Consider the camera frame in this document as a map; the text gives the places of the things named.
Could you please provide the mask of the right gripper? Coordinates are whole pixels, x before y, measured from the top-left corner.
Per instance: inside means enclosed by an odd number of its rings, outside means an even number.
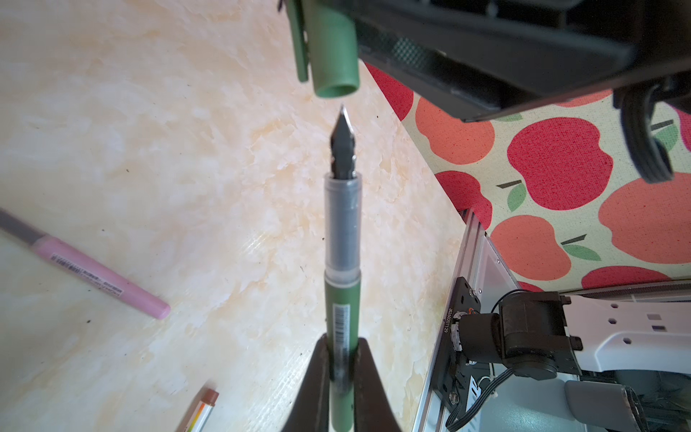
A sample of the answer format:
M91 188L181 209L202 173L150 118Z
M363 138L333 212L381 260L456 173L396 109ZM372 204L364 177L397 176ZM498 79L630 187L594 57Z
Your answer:
M690 109L687 1L337 1L361 59L465 122L647 82Z

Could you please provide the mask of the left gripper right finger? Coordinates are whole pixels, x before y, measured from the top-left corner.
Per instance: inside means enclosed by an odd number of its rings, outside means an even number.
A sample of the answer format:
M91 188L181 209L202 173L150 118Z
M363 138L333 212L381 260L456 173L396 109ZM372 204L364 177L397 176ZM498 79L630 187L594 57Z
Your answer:
M365 338L358 340L353 372L354 431L401 432Z

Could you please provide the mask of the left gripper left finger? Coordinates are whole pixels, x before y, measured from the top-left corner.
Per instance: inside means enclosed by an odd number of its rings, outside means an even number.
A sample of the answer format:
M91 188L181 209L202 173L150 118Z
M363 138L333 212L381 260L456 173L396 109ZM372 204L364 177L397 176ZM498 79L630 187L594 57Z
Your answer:
M317 341L302 384L282 432L329 430L329 349L327 334Z

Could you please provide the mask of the dark green pen cap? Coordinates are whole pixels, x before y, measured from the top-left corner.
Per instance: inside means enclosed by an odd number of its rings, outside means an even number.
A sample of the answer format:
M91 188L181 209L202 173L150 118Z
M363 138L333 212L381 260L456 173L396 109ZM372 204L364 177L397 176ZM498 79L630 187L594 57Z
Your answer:
M329 1L285 0L298 80L310 81L316 96L352 95L360 86L356 25Z

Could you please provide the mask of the dark green pen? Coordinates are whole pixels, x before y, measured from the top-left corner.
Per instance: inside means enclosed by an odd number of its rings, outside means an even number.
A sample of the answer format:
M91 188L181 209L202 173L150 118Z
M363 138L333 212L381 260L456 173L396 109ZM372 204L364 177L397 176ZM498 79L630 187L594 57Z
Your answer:
M330 418L336 431L354 428L354 356L361 299L363 181L356 172L356 139L341 107L330 136L325 191L325 301L330 374Z

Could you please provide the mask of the pink pen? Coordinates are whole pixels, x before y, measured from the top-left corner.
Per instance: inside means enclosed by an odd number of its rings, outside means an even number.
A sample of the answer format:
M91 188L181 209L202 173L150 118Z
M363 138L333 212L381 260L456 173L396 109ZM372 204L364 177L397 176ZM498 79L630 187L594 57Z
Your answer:
M38 257L91 284L154 319L164 320L171 307L80 250L1 209L1 230L25 243Z

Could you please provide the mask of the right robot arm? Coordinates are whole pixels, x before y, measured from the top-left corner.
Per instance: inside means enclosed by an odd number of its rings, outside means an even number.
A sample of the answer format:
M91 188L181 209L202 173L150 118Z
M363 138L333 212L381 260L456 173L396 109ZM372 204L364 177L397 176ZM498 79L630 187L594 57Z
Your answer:
M337 1L452 204L518 289L446 352L534 380L642 368L577 286L690 272L687 1Z

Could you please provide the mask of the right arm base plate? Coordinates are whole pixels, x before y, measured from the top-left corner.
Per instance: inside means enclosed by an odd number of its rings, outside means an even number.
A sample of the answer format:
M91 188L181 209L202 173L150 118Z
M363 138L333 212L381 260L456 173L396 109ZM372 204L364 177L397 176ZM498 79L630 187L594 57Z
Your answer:
M480 301L471 286L464 277L457 277L444 313L441 341L431 378L431 390L449 411L449 425L460 419L480 395L475 366L462 352L459 337L462 316L479 312Z

